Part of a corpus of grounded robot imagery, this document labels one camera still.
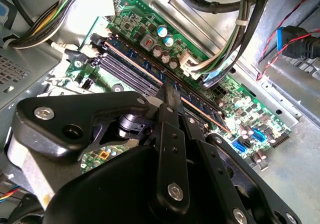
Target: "capacitor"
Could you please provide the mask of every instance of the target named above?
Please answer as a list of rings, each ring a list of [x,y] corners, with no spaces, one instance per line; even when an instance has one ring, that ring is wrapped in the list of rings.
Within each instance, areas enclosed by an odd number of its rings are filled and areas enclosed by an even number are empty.
[[[250,97],[250,96],[246,96],[246,97],[244,98],[244,103],[246,103],[246,104],[251,103],[251,97]]]
[[[167,47],[172,47],[174,45],[174,37],[172,35],[167,35],[164,40],[163,40],[164,44],[167,46]]]
[[[241,134],[242,136],[248,134],[245,126],[242,125],[242,124],[239,125],[239,131],[240,131],[240,134]]]
[[[234,119],[234,123],[236,125],[240,125],[241,124],[241,120],[240,120],[240,118],[238,116],[235,116],[233,119]]]
[[[160,25],[157,28],[157,33],[159,37],[164,38],[168,35],[168,28],[165,25]]]
[[[259,157],[261,158],[261,160],[267,159],[267,156],[266,156],[264,150],[259,149],[256,153],[258,153],[258,155],[259,155]]]
[[[153,48],[153,56],[155,58],[159,58],[162,55],[162,48],[159,45],[154,46]]]
[[[170,54],[169,54],[168,51],[164,50],[164,51],[162,52],[161,61],[162,61],[164,64],[167,64],[168,62],[170,62]]]
[[[176,69],[178,67],[178,59],[175,57],[171,57],[169,66],[171,69]]]
[[[94,166],[94,167],[100,166],[100,161],[95,160],[95,161],[93,162],[93,166]]]
[[[242,138],[243,138],[244,140],[247,140],[247,139],[249,138],[249,136],[248,136],[247,134],[244,134],[244,135],[242,135]]]
[[[214,102],[220,107],[220,108],[223,108],[225,103],[220,99],[220,98],[217,98],[215,97],[214,98]]]
[[[257,164],[261,162],[261,158],[260,158],[260,156],[258,155],[258,153],[256,153],[256,152],[252,154],[252,159],[253,159],[254,162],[257,163]]]
[[[232,103],[236,108],[242,108],[244,106],[244,102],[238,96],[232,99]]]
[[[266,138],[268,138],[268,141],[271,143],[271,144],[274,144],[276,143],[276,139],[275,137],[271,134],[271,133],[266,133]]]
[[[253,135],[255,132],[251,129],[249,125],[244,126],[245,130],[247,131],[248,135]]]
[[[82,156],[82,161],[85,162],[87,159],[88,159],[87,155],[83,155],[83,156]]]

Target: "microchip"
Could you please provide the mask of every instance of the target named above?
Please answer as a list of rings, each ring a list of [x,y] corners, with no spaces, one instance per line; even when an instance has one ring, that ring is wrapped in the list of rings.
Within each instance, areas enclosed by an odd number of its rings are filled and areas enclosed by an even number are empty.
[[[264,113],[264,110],[260,109],[260,110],[257,111],[257,113],[258,113],[259,115],[261,115],[262,113]]]
[[[108,152],[103,150],[103,151],[100,152],[99,158],[101,158],[103,160],[106,160],[109,157],[109,155],[110,154]]]
[[[240,109],[240,108],[238,108],[237,110],[235,110],[235,112],[234,112],[237,116],[241,116],[241,114],[243,113],[243,111]]]
[[[143,26],[140,26],[139,29],[138,29],[138,32],[139,33],[145,33],[146,29]]]
[[[268,116],[267,114],[265,114],[265,115],[261,116],[261,117],[259,118],[259,120],[260,120],[260,122],[261,122],[262,124],[267,124],[268,121],[271,120],[271,117]]]
[[[155,29],[156,29],[157,27],[154,25],[154,24],[150,24],[150,26],[149,26],[149,30],[151,31],[151,32],[153,32]]]
[[[133,37],[134,37],[134,39],[139,41],[139,40],[141,40],[142,35],[139,32],[136,32]]]

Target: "screw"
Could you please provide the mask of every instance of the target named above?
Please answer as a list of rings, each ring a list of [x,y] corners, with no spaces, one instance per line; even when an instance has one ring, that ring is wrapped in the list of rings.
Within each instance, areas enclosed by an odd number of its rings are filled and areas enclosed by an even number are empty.
[[[142,100],[141,98],[138,98],[137,101],[138,101],[139,103],[141,103],[141,104],[145,104],[145,101]]]
[[[219,143],[219,144],[222,143],[222,140],[219,137],[216,136],[214,139],[216,140],[217,143]]]
[[[184,192],[182,191],[180,186],[175,183],[171,183],[168,185],[168,193],[170,197],[178,202],[181,202],[184,198]]]
[[[74,62],[74,66],[75,66],[76,68],[81,68],[81,67],[82,67],[82,62],[79,61],[79,60],[76,60],[76,61]]]
[[[168,106],[166,109],[167,109],[169,112],[171,112],[171,113],[174,112],[174,110],[173,110],[171,107],[169,107],[169,106]]]
[[[238,208],[233,209],[233,215],[235,219],[238,221],[240,224],[247,224],[247,218],[245,214],[239,210]]]
[[[8,175],[8,179],[11,180],[12,178],[14,178],[15,175],[13,175],[12,173]]]
[[[189,122],[190,122],[191,124],[195,124],[195,123],[196,123],[196,121],[195,121],[193,118],[191,118],[191,117],[189,117],[188,120],[189,120]]]
[[[42,120],[51,120],[55,117],[54,111],[49,107],[38,107],[34,110],[33,114]]]
[[[292,222],[293,224],[297,224],[296,219],[290,214],[290,213],[286,213],[286,216],[288,217],[288,219],[290,220],[290,222]]]

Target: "ventilation grille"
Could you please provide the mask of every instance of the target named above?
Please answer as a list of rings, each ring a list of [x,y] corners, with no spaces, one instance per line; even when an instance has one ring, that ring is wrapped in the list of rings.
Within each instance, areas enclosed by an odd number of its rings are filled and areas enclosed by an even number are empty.
[[[30,71],[0,55],[0,85],[9,81],[18,83],[29,74]]]

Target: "power supply cable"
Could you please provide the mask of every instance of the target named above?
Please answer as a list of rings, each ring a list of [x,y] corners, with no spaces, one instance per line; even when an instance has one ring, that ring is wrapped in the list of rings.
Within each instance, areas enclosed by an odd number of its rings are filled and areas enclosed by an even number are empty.
[[[254,33],[257,29],[257,26],[259,24],[259,21],[261,19],[261,16],[264,12],[264,9],[265,9],[267,2],[268,2],[268,0],[257,0],[255,7],[253,9],[248,27],[247,27],[246,32],[245,32],[243,39],[241,41],[240,50],[238,51],[236,58],[233,60],[233,62],[225,70],[223,70],[221,73],[219,73],[216,77],[210,79],[208,82],[205,82],[203,84],[204,87],[207,88],[207,87],[214,86],[215,84],[220,82],[230,72],[230,70],[234,67],[236,62],[239,60],[239,58],[242,56],[245,49],[247,48],[252,36],[254,35]],[[235,45],[232,48],[231,53],[233,53],[237,48],[238,48],[238,45]]]
[[[205,13],[229,13],[239,10],[240,2],[233,3],[219,3],[217,1],[206,1],[206,0],[184,0],[190,7],[200,12]],[[257,0],[252,0],[251,5],[254,5]]]

